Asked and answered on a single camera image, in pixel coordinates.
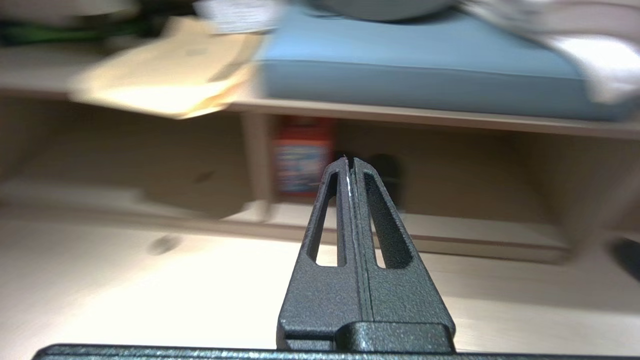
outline colorful packaging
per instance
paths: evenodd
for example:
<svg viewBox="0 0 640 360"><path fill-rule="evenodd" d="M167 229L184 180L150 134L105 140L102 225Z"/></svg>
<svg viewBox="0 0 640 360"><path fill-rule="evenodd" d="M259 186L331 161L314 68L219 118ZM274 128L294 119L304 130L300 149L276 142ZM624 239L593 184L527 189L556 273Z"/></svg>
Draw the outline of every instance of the colorful packaging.
<svg viewBox="0 0 640 360"><path fill-rule="evenodd" d="M333 154L335 120L286 117L275 140L276 180L281 193L316 196Z"/></svg>

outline blue cushion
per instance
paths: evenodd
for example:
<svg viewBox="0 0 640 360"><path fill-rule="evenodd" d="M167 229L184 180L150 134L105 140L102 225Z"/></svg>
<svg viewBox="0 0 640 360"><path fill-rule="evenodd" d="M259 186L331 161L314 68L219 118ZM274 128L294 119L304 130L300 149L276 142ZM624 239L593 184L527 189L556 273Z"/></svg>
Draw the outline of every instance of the blue cushion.
<svg viewBox="0 0 640 360"><path fill-rule="evenodd" d="M292 4L261 60L270 97L585 120L628 113L590 102L561 55L455 10L387 24Z"/></svg>

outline light wood shelf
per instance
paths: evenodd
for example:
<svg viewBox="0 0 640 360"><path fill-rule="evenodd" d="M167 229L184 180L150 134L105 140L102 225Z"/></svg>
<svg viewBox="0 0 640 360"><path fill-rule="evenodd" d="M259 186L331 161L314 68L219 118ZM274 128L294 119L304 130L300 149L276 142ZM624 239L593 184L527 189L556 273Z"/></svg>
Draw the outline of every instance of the light wood shelf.
<svg viewBox="0 0 640 360"><path fill-rule="evenodd" d="M98 48L91 44L38 44L0 48L0 94L66 99L70 79L101 59L103 57ZM638 121L591 122L271 99L264 97L259 79L248 83L228 110L640 139Z"/></svg>

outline black object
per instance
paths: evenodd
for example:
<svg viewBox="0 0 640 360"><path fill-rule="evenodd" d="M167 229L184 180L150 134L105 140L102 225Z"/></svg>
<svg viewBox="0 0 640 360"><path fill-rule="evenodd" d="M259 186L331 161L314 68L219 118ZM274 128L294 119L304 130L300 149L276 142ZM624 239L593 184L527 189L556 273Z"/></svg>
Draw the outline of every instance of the black object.
<svg viewBox="0 0 640 360"><path fill-rule="evenodd" d="M278 350L53 345L35 360L600 360L640 357L457 354L455 326L375 170L327 167L282 304ZM329 199L338 266L315 263ZM370 217L386 268L375 259Z"/></svg>
<svg viewBox="0 0 640 360"><path fill-rule="evenodd" d="M391 200L396 205L396 208L400 209L400 194L402 192L400 161L393 155L376 154L369 158L369 164L376 169Z"/></svg>
<svg viewBox="0 0 640 360"><path fill-rule="evenodd" d="M611 252L618 264L640 281L640 243L622 238L613 243Z"/></svg>
<svg viewBox="0 0 640 360"><path fill-rule="evenodd" d="M457 0L311 0L314 9L360 20L397 22L441 12Z"/></svg>

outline brown paper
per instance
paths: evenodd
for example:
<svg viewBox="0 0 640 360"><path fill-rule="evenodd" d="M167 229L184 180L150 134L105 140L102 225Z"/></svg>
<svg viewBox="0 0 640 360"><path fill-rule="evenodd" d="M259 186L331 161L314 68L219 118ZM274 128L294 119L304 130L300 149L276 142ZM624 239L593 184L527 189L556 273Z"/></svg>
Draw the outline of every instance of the brown paper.
<svg viewBox="0 0 640 360"><path fill-rule="evenodd" d="M226 108L251 78L256 34L211 35L195 17L174 17L162 38L119 53L75 79L71 99L185 119Z"/></svg>

